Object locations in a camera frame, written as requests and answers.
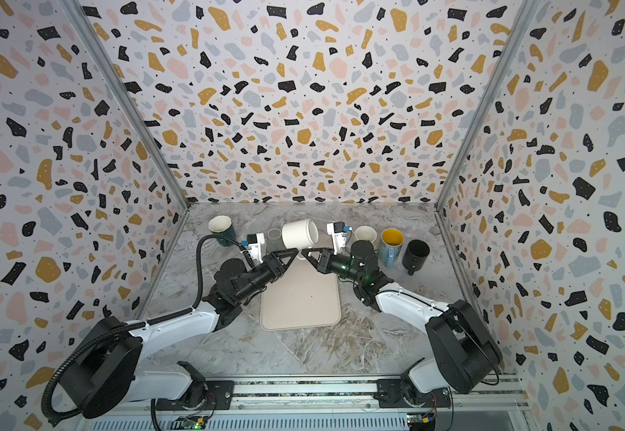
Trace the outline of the white mug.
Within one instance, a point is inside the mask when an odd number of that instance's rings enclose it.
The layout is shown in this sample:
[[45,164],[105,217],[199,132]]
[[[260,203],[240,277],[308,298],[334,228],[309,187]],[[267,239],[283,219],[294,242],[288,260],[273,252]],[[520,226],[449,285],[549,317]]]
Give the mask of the white mug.
[[284,224],[282,240],[287,249],[312,248],[319,242],[319,232],[312,219],[304,219]]

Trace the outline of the light green mug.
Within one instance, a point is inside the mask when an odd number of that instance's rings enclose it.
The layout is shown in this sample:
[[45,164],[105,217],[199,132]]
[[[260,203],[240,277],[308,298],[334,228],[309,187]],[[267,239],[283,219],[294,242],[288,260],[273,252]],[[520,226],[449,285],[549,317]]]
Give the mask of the light green mug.
[[373,249],[378,248],[379,235],[371,226],[358,226],[354,231],[354,237],[356,242],[367,241],[373,246]]

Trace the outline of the dark teal mug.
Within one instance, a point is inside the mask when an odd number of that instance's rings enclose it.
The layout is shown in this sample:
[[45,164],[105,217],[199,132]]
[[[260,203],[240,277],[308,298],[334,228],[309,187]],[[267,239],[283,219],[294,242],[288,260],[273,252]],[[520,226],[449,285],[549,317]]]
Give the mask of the dark teal mug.
[[213,235],[221,235],[222,238],[218,239],[220,245],[224,247],[230,247],[232,243],[227,240],[236,240],[237,236],[233,227],[233,220],[227,215],[217,215],[212,218],[208,223],[208,229]]

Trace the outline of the blue butterfly mug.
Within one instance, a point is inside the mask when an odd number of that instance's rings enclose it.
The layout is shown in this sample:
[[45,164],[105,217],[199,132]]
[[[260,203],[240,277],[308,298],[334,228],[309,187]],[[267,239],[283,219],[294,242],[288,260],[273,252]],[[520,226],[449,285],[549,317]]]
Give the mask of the blue butterfly mug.
[[404,241],[405,237],[398,229],[388,228],[382,232],[379,245],[379,258],[384,267],[391,268],[396,263]]

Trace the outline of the black mug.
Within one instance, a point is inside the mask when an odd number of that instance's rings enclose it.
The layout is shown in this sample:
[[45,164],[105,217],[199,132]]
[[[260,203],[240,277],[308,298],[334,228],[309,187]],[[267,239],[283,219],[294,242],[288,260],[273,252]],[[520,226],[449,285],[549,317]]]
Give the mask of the black mug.
[[407,244],[407,249],[401,262],[409,276],[413,276],[424,267],[430,252],[429,245],[424,241],[412,240]]

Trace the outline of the grey mug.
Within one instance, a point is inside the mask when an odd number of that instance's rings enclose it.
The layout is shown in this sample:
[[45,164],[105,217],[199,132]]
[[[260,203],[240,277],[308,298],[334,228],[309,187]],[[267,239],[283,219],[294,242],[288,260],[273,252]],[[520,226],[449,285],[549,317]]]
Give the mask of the grey mug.
[[267,231],[266,249],[267,253],[273,253],[274,251],[283,251],[285,249],[282,232],[279,228],[272,228]]

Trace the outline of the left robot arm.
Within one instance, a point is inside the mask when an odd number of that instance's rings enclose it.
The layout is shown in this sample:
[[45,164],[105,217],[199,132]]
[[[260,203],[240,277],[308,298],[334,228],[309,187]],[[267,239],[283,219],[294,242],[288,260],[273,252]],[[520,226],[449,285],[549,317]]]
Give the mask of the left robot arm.
[[298,252],[274,251],[252,268],[243,260],[226,260],[199,305],[146,321],[101,319],[50,377],[42,413],[56,425],[77,415],[98,418],[124,402],[177,400],[187,409],[201,404],[206,382],[190,363],[152,370],[143,362],[164,348],[230,325],[246,303],[285,275]]

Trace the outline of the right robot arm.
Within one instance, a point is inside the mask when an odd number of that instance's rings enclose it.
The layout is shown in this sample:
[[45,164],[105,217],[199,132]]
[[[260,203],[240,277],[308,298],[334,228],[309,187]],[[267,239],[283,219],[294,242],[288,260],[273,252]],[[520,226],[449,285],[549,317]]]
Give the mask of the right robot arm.
[[419,360],[400,377],[401,396],[408,404],[422,405],[442,389],[470,393],[498,373],[501,350],[476,310],[464,300],[445,303],[408,291],[381,270],[369,242],[355,242],[350,255],[330,248],[305,249],[302,255],[319,273],[349,281],[364,305],[427,335],[432,357]]

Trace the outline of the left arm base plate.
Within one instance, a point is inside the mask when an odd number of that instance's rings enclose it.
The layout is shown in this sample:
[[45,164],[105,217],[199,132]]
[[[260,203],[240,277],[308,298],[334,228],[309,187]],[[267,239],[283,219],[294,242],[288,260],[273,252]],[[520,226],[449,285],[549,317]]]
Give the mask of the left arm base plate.
[[192,384],[178,400],[159,399],[155,403],[157,411],[228,411],[233,400],[235,382],[206,381],[201,386]]

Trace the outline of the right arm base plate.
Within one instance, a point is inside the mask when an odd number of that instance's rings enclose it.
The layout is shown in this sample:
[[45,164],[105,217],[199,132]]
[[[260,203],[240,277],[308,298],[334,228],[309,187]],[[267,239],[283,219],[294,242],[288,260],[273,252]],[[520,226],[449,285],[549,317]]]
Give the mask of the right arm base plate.
[[452,400],[447,388],[438,388],[430,393],[420,393],[407,379],[379,379],[373,398],[382,409],[432,409],[448,408]]

